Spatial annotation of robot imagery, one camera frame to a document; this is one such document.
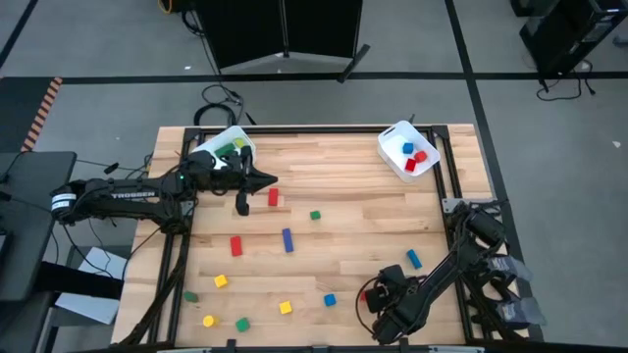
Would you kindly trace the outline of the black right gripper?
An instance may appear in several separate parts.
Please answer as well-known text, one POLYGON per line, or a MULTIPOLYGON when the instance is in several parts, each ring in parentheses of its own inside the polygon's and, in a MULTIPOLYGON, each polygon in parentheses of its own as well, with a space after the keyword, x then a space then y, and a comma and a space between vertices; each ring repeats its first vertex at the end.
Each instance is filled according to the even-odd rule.
POLYGON ((380 344, 392 344, 417 330, 419 282, 406 277, 400 265, 379 271, 375 284, 366 291, 368 310, 377 315, 372 337, 380 344))

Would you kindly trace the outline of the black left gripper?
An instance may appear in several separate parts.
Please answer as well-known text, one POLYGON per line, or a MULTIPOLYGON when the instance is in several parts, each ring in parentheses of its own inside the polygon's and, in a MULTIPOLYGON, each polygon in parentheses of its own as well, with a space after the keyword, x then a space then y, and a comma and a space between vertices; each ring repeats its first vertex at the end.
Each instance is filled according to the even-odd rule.
POLYGON ((188 186, 195 191, 210 191, 216 196, 236 190, 235 208, 240 215, 248 215, 247 194, 255 194, 274 184, 278 178, 250 169, 252 150, 249 146, 244 146, 239 153, 222 156, 220 160, 225 165, 217 169, 216 159, 210 152, 192 152, 188 156, 188 186))

